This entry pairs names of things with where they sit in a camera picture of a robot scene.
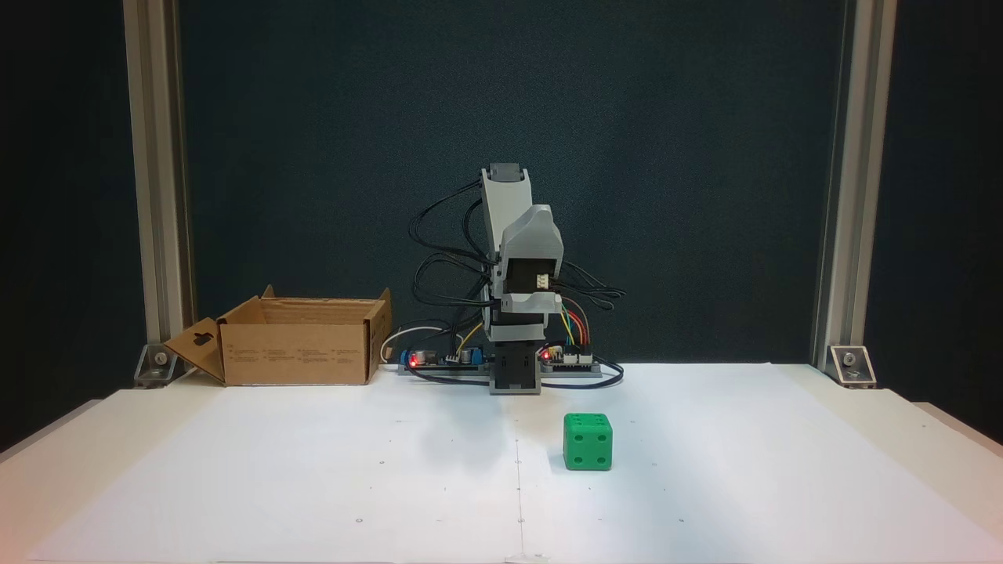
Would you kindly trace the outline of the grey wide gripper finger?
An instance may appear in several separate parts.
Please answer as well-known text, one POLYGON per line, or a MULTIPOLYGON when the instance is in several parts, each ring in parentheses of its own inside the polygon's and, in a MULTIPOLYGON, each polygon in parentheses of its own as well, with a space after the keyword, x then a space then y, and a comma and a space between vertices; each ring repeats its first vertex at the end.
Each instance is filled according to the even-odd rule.
POLYGON ((533 204, 501 231, 499 257, 504 264, 511 259, 545 259, 559 263, 563 261, 564 249, 563 237, 548 204, 533 204))

